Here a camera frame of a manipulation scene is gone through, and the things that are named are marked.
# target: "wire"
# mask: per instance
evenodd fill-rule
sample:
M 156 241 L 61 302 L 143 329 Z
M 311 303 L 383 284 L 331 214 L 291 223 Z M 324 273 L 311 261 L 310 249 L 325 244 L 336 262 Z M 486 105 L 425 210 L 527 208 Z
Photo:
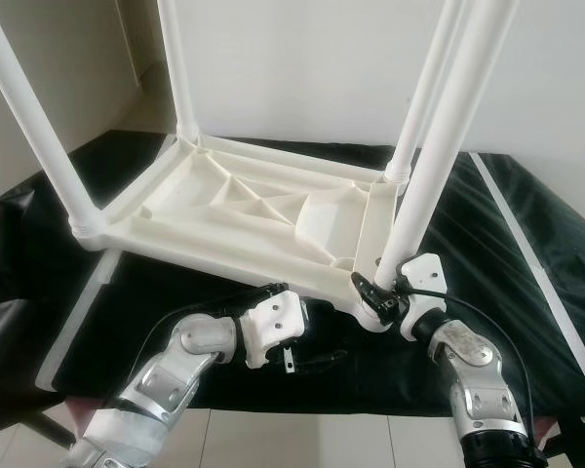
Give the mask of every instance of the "wire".
M 132 366 L 130 367 L 130 372 L 128 372 L 128 376 L 126 377 L 126 382 L 125 385 L 128 385 L 128 383 L 130 383 L 130 380 L 134 377 L 135 375 L 135 368 L 137 367 L 138 361 L 140 360 L 141 355 L 143 354 L 143 351 L 145 350 L 145 346 L 147 346 L 147 343 L 149 342 L 149 339 L 152 337 L 152 334 L 154 334 L 154 332 L 156 332 L 156 329 L 158 329 L 158 327 L 160 327 L 163 322 L 165 322 L 166 320 L 170 319 L 171 317 L 173 317 L 174 315 L 177 314 L 181 314 L 182 312 L 190 312 L 192 310 L 196 310 L 196 309 L 203 309 L 206 307 L 212 307 L 214 304 L 224 304 L 230 300 L 233 299 L 237 299 L 240 297 L 244 297 L 247 300 L 251 299 L 252 297 L 256 296 L 256 295 L 260 295 L 263 293 L 269 293 L 269 295 L 272 295 L 273 293 L 276 293 L 279 288 L 283 288 L 282 284 L 270 284 L 267 286 L 263 286 L 261 288 L 256 288 L 255 290 L 251 290 L 249 292 L 245 291 L 245 292 L 238 292 L 236 294 L 232 294 L 226 297 L 222 297 L 222 298 L 217 298 L 217 299 L 212 299 L 212 300 L 206 300 L 203 302 L 197 302 L 195 304 L 191 304 L 191 305 L 184 305 L 182 307 L 178 307 L 178 309 L 172 310 L 171 312 L 165 314 L 158 322 L 156 322 L 154 324 L 154 326 L 149 330 L 149 333 L 147 334 L 147 336 L 145 337 L 145 340 L 142 342 L 142 344 L 140 345 L 140 348 L 138 349 L 138 352 L 136 353 L 136 357 L 135 360 L 133 361 Z
M 498 325 L 488 314 L 486 314 L 483 310 L 479 309 L 478 307 L 472 305 L 470 302 L 466 302 L 459 297 L 455 297 L 454 295 L 445 294 L 443 292 L 435 292 L 435 291 L 427 291 L 427 290 L 415 290 L 415 289 L 398 289 L 398 293 L 404 294 L 420 294 L 420 295 L 430 295 L 433 297 L 439 297 L 441 299 L 448 300 L 450 302 L 454 302 L 459 304 L 473 312 L 476 312 L 478 315 L 484 317 L 489 323 L 491 323 L 505 338 L 505 340 L 511 345 L 514 354 L 518 358 L 520 362 L 520 367 L 522 369 L 522 378 L 523 384 L 526 389 L 526 431 L 528 432 L 528 437 L 532 444 L 535 444 L 535 418 L 533 416 L 533 399 L 531 395 L 531 388 L 530 382 L 528 380 L 528 373 L 527 373 L 527 366 L 525 365 L 525 361 L 523 360 L 520 351 L 518 351 L 518 347 L 514 340 L 511 339 L 509 334 L 502 329 L 500 325 Z
M 158 329 L 158 327 L 160 327 L 163 324 L 163 322 L 165 322 L 167 319 L 173 317 L 173 315 L 180 314 L 182 312 L 187 312 L 187 311 L 191 310 L 191 308 L 193 308 L 192 305 L 185 305 L 183 307 L 179 307 L 178 309 L 173 310 L 172 312 L 169 312 L 168 314 L 165 314 L 158 322 L 156 322 L 156 324 L 154 324 L 154 326 L 149 330 L 149 333 L 147 334 L 147 336 L 145 337 L 145 339 L 141 343 L 140 348 L 138 349 L 138 352 L 136 353 L 135 360 L 133 361 L 133 364 L 130 367 L 130 372 L 128 372 L 128 376 L 126 377 L 126 382 L 125 382 L 126 385 L 128 385 L 128 383 L 130 383 L 130 380 L 133 378 L 133 375 L 135 373 L 135 368 L 137 367 L 138 361 L 140 360 L 140 356 L 143 353 L 145 346 L 149 342 L 149 338 L 151 338 L 152 334 L 154 334 L 154 332 L 156 332 L 156 329 Z

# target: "white tape strip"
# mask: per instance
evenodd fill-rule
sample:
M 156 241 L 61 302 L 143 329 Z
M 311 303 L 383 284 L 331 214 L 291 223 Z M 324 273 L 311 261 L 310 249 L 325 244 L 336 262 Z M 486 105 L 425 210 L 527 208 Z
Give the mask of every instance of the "white tape strip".
M 551 283 L 550 278 L 548 278 L 546 271 L 544 271 L 544 269 L 542 268 L 542 265 L 537 259 L 537 256 L 535 255 L 532 246 L 527 240 L 527 236 L 525 236 L 525 233 L 523 232 L 522 228 L 520 227 L 520 224 L 516 220 L 516 217 L 511 212 L 511 209 L 509 208 L 509 205 L 507 205 L 507 202 L 505 201 L 502 193 L 500 193 L 500 190 L 498 189 L 496 182 L 494 182 L 494 179 L 489 173 L 485 163 L 481 159 L 481 156 L 478 153 L 470 153 L 470 157 L 472 158 L 473 162 L 475 163 L 475 166 L 479 170 L 479 173 L 481 174 L 481 177 L 486 183 L 487 189 L 491 193 L 494 202 L 496 202 L 498 209 L 505 218 L 505 221 L 509 226 L 509 230 L 514 235 L 514 238 L 518 243 L 518 247 L 520 248 L 520 251 L 525 257 L 526 263 L 530 267 L 533 276 L 535 277 L 537 285 L 544 293 L 544 297 L 548 302 L 548 306 L 550 307 L 550 310 L 553 313 L 553 317 L 555 318 L 557 325 L 559 325 L 559 328 L 561 329 L 565 341 L 567 341 L 567 345 L 569 346 L 569 349 L 572 352 L 574 359 L 576 359 L 578 366 L 585 375 L 585 344 L 583 343 L 580 335 L 578 334 L 578 331 L 576 331 L 576 328 L 574 327 L 574 324 L 569 318 L 569 315 L 567 315 L 566 307 L 560 300 L 559 295 L 555 291 L 555 287 Z
M 55 375 L 59 371 L 60 365 L 67 355 L 67 351 L 69 351 L 71 342 L 85 321 L 91 305 L 96 300 L 96 297 L 98 297 L 99 290 L 102 285 L 107 285 L 110 282 L 120 256 L 121 251 L 116 250 L 107 250 L 102 255 L 85 288 L 80 293 L 80 297 L 78 297 L 78 301 L 76 301 L 69 317 L 62 326 L 58 338 L 55 340 L 50 352 L 41 365 L 41 369 L 37 373 L 35 385 L 38 388 L 48 392 L 57 391 L 52 383 Z
M 163 143 L 160 145 L 160 149 L 158 150 L 158 153 L 156 153 L 156 157 L 154 159 L 158 159 L 161 154 L 171 148 L 172 144 L 176 142 L 176 139 L 177 138 L 175 135 L 165 136 L 165 139 L 163 139 Z

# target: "white wall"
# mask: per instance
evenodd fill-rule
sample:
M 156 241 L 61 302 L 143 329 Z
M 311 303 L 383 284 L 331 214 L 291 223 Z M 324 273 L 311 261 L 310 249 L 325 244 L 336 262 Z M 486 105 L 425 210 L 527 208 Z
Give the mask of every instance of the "white wall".
M 67 151 L 107 130 L 137 92 L 113 0 L 0 0 L 0 22 Z M 0 94 L 0 194 L 38 169 Z
M 119 0 L 136 74 L 142 76 L 156 60 L 165 59 L 165 46 L 156 0 Z
M 441 5 L 180 0 L 202 130 L 394 144 Z M 464 147 L 514 155 L 585 216 L 585 0 L 523 0 Z

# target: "white pipe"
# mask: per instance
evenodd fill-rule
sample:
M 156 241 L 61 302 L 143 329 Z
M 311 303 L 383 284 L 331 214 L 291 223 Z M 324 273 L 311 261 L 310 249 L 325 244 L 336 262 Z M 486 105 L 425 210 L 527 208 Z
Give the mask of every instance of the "white pipe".
M 413 153 L 420 142 L 434 96 L 444 76 L 457 31 L 462 23 L 465 4 L 466 0 L 445 0 L 397 147 L 386 166 L 384 177 L 386 180 L 401 184 L 400 195 L 410 180 Z
M 174 94 L 177 135 L 188 141 L 197 142 L 199 126 L 193 113 L 193 102 L 189 93 L 188 72 L 182 53 L 182 39 L 179 32 L 179 17 L 176 0 L 158 0 L 158 14 L 163 29 L 163 42 L 167 55 L 167 67 Z
M 390 289 L 399 263 L 416 254 L 470 127 L 519 0 L 474 0 L 420 158 L 375 273 Z
M 85 186 L 71 165 L 2 27 L 0 91 L 65 206 L 74 236 L 88 238 L 101 233 L 104 227 L 101 211 L 91 201 Z

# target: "black cloth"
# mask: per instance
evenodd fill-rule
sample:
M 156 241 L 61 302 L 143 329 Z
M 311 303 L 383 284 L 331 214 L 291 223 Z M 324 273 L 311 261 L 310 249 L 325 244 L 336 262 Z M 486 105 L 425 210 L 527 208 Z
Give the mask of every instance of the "black cloth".
M 152 162 L 162 139 L 109 132 L 75 151 L 72 159 L 102 207 Z M 389 146 L 251 142 L 376 169 L 383 168 L 392 153 Z M 483 157 L 585 340 L 585 221 L 510 157 Z M 457 158 L 421 249 L 441 256 L 453 295 L 484 309 L 516 341 L 526 361 L 536 413 L 585 414 L 585 379 L 468 155 Z M 55 379 L 59 393 L 47 397 L 31 387 L 30 378 L 99 258 L 100 253 L 85 252 L 73 240 L 65 212 L 43 174 L 0 197 L 0 310 L 9 309 L 8 301 L 25 300 L 23 307 L 35 311 L 37 329 L 45 331 L 41 337 L 24 334 L 3 357 L 4 363 L 12 364 L 1 366 L 0 374 L 29 387 L 17 395 L 0 388 L 3 407 L 15 397 L 28 409 L 41 408 L 39 399 L 62 395 L 107 398 L 125 381 L 138 348 L 162 316 L 187 304 L 252 289 L 124 253 Z M 221 304 L 217 309 L 222 312 Z M 505 378 L 522 405 L 524 386 L 502 337 L 467 310 L 449 304 L 448 312 L 500 348 Z M 216 366 L 205 375 L 194 405 L 449 414 L 446 388 L 423 349 L 394 330 L 364 331 L 353 318 L 322 301 L 311 304 L 310 315 L 311 331 L 299 346 L 303 372 L 285 374 L 281 365 L 260 370 L 240 364 Z M 172 325 L 173 321 L 164 323 L 153 334 L 143 357 L 164 344 Z M 31 345 L 28 341 L 34 341 L 35 352 L 22 356 L 20 350 Z

